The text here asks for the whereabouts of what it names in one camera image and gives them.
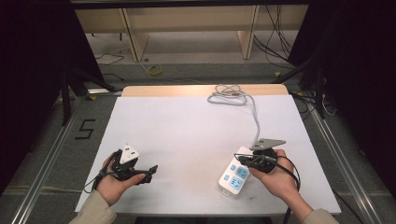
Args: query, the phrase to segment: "power strip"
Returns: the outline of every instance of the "power strip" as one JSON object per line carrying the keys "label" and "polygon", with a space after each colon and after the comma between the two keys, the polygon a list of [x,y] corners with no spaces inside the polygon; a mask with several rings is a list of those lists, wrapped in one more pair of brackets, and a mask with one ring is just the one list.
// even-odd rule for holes
{"label": "power strip", "polygon": [[[252,155],[252,151],[246,147],[240,147],[236,153]],[[241,162],[233,157],[219,180],[219,186],[222,189],[222,193],[225,196],[230,196],[230,193],[234,195],[239,194],[249,176],[250,171],[248,170],[248,167],[246,165],[242,165]]]}

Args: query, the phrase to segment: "table surface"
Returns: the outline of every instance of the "table surface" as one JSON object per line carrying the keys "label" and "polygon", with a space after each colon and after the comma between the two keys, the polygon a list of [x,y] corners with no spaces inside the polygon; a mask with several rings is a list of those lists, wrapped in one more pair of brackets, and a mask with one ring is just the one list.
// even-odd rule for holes
{"label": "table surface", "polygon": [[[253,95],[260,137],[282,139],[297,166],[301,193],[314,208],[341,213],[298,110],[282,85],[241,85]],[[113,109],[87,183],[108,155],[125,143],[140,153],[135,169],[158,164],[151,183],[128,189],[112,209],[135,216],[271,216],[287,206],[253,176],[237,196],[226,197],[218,181],[233,154],[252,144],[256,125],[251,102],[213,105],[215,86],[127,87]],[[88,194],[82,193],[76,211]]]}

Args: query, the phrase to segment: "gray floor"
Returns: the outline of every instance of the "gray floor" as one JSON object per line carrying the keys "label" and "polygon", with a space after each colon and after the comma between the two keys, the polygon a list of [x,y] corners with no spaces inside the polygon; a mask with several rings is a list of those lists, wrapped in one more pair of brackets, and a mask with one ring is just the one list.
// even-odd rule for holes
{"label": "gray floor", "polygon": [[[292,43],[296,32],[287,33]],[[257,36],[266,41],[269,33],[260,32]],[[118,57],[103,57],[98,60],[103,73],[113,73],[124,78],[106,75],[106,82],[122,88],[128,85],[175,85],[197,84],[194,81],[184,80],[175,82],[175,79],[194,79],[207,83],[269,83],[276,79],[275,72],[285,74],[288,69],[269,64],[265,55],[257,48],[253,48],[251,58],[243,60],[235,32],[203,32],[203,33],[161,33],[150,36],[142,64],[132,61],[128,51],[128,42],[125,38],[119,41],[119,35],[87,35],[92,44],[96,57],[104,53],[122,55],[124,58],[114,64]],[[272,48],[282,52],[274,40]],[[272,63],[282,63],[277,58],[269,58]],[[152,79],[147,76],[142,65],[162,66],[161,78]],[[290,91],[298,90],[298,77],[288,80],[285,85]],[[87,83],[90,89],[98,88]],[[95,95],[93,98],[77,98],[72,101],[75,119],[67,132],[67,137],[53,164],[43,189],[30,211],[27,223],[67,223],[76,213],[74,208],[79,194],[83,189],[88,172],[96,155],[111,115],[117,95]],[[296,101],[300,111],[305,111],[306,105]],[[305,127],[318,154],[332,188],[344,198],[361,218],[364,218],[364,209],[361,209],[353,191],[351,191],[342,170],[337,165],[328,143],[323,137],[315,120],[315,111],[301,114]],[[90,139],[77,140],[76,137],[86,136],[79,128],[84,119],[94,119],[87,122],[85,127],[92,128]],[[336,142],[342,149],[345,157],[353,167],[359,183],[369,197],[374,210],[379,214],[383,223],[396,223],[396,202],[386,187],[376,175],[370,163],[359,153],[356,144],[345,121],[338,114],[327,115],[326,123],[334,135]],[[26,156],[22,166],[15,174],[7,190],[0,198],[0,223],[10,223],[18,210],[25,193],[35,182],[41,164],[49,155],[49,151],[57,142],[58,133],[63,130],[62,102],[54,104],[51,115],[36,140],[35,148]],[[340,223],[359,223],[351,211],[340,201],[343,213],[336,216]],[[274,223],[281,223],[282,217],[273,217]],[[119,215],[116,223],[134,223],[134,218]],[[290,223],[297,223],[294,218]]]}

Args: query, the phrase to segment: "person's right hand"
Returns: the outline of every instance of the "person's right hand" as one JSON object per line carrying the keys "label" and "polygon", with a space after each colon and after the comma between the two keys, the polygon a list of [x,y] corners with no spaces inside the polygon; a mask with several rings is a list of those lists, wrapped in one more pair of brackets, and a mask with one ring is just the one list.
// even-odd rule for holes
{"label": "person's right hand", "polygon": [[[275,153],[278,157],[286,157],[286,153],[282,149],[275,149]],[[277,158],[277,163],[293,172],[293,166],[288,160]],[[269,174],[251,167],[249,168],[249,171],[258,178],[273,195],[283,201],[285,201],[287,196],[296,193],[299,194],[293,177],[278,167],[275,167]]]}

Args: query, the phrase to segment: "sleeve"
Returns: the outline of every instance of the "sleeve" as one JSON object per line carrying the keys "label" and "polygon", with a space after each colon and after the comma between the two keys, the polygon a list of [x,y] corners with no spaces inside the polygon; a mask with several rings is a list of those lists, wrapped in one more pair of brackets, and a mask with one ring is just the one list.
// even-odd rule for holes
{"label": "sleeve", "polygon": [[117,214],[110,209],[102,195],[98,191],[93,190],[70,224],[112,223],[116,217]]}
{"label": "sleeve", "polygon": [[302,224],[338,224],[335,218],[326,210],[318,209],[311,212],[302,222]]}

